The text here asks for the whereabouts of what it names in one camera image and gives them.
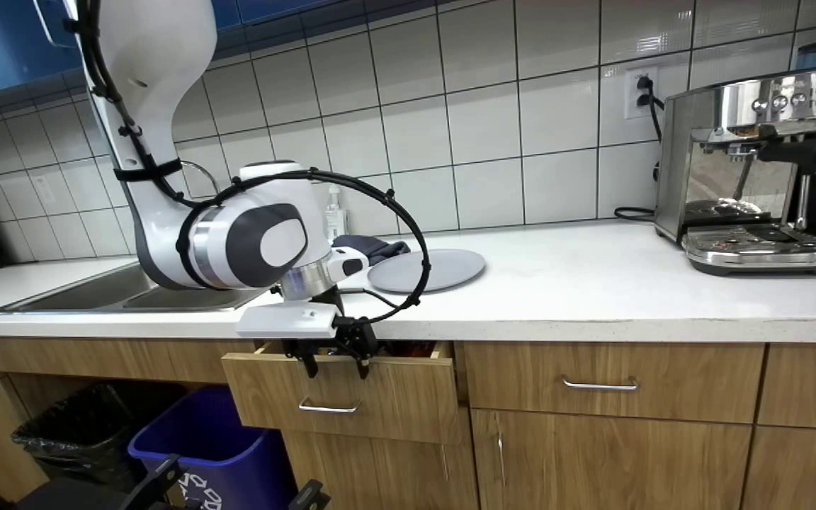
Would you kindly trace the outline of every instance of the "coffee machine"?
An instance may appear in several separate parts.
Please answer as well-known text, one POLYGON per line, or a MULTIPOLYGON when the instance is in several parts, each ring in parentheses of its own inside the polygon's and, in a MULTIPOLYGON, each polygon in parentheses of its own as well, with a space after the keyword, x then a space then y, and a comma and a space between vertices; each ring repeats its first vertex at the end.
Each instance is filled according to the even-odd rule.
POLYGON ((816 273, 816 69, 681 93, 656 227, 702 273, 816 273))

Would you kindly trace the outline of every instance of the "stainless steel sink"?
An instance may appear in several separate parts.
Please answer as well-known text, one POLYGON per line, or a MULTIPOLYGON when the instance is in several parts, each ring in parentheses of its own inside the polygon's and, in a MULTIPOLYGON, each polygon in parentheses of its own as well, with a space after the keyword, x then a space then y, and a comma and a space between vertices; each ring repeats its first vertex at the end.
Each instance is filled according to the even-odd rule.
POLYGON ((163 290, 140 266, 123 266, 64 290, 0 307, 0 315, 150 315, 150 312, 222 312, 265 295, 163 290))

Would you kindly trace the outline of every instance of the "white countertop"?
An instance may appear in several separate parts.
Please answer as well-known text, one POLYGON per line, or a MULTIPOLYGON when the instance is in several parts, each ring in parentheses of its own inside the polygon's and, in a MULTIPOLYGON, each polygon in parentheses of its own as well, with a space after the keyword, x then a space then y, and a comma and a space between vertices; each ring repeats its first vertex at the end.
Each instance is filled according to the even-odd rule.
MULTIPOLYGON (((377 327, 382 341, 816 342, 816 274, 714 277, 653 225, 566 225, 430 236, 489 273, 377 327)), ((0 307, 130 259, 0 268, 0 307)), ((350 315, 382 312, 347 298, 350 315)), ((238 338, 241 308, 184 315, 0 315, 0 338, 238 338)))

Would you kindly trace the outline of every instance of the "trash bin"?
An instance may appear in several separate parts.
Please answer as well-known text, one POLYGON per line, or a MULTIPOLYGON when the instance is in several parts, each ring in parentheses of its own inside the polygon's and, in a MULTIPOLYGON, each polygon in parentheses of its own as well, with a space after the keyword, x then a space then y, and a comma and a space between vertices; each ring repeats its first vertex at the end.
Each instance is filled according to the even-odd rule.
POLYGON ((226 387, 184 397, 141 429, 129 454, 150 474, 178 457, 184 506, 285 510, 297 494, 282 433, 241 429, 226 387))
POLYGON ((183 397, 178 386, 89 386, 11 433, 47 477, 130 489, 146 467, 129 457, 130 436, 183 397))

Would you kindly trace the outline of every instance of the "wall socket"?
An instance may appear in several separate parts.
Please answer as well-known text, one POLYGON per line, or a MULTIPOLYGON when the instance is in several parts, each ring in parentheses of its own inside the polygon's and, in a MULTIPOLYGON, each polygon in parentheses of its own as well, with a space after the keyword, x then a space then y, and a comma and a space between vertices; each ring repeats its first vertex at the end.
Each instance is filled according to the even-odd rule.
POLYGON ((647 118, 647 117, 653 117, 653 110, 650 107, 637 107, 637 97, 640 97, 640 91, 637 91, 637 80, 640 76, 650 76, 650 80, 656 80, 656 91, 661 87, 661 83, 659 83, 659 76, 661 76, 661 72, 659 69, 633 69, 633 72, 627 72, 623 74, 623 113, 627 113, 627 118, 647 118))

